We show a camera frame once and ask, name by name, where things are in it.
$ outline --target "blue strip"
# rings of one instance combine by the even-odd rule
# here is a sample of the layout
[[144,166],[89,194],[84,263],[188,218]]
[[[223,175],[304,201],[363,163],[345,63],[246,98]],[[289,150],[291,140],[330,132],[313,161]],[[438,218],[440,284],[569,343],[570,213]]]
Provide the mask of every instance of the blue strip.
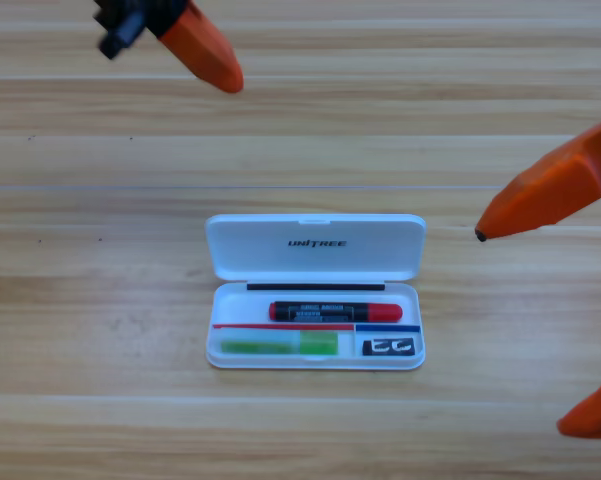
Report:
[[378,325],[372,323],[356,324],[356,332],[411,332],[420,333],[420,325]]

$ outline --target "unitree logo text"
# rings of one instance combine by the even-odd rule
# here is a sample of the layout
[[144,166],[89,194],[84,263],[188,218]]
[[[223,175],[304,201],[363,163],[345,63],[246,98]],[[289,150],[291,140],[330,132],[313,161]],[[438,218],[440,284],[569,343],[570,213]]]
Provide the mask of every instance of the unitree logo text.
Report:
[[344,240],[289,240],[290,247],[346,247]]

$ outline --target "red marker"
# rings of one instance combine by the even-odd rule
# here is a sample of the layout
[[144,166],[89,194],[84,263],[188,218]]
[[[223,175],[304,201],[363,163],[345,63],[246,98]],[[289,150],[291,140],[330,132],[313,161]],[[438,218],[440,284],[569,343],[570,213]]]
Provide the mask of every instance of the red marker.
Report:
[[395,323],[402,318],[402,308],[389,303],[275,302],[269,306],[269,318],[299,323]]

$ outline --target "open case lid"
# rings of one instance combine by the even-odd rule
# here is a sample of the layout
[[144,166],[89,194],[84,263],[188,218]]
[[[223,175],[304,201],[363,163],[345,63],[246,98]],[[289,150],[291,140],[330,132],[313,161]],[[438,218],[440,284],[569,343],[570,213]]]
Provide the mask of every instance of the open case lid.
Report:
[[206,234],[225,280],[364,283],[414,278],[426,224],[403,214],[218,215]]

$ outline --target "table surface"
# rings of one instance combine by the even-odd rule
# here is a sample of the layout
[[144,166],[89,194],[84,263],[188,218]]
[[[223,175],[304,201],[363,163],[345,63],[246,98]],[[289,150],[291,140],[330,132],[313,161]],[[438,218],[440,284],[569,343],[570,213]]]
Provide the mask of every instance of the table surface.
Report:
[[[601,120],[601,0],[205,0],[246,88],[95,4],[0,1],[0,480],[587,480],[601,201],[480,244],[498,188]],[[205,360],[219,213],[428,223],[409,373]]]

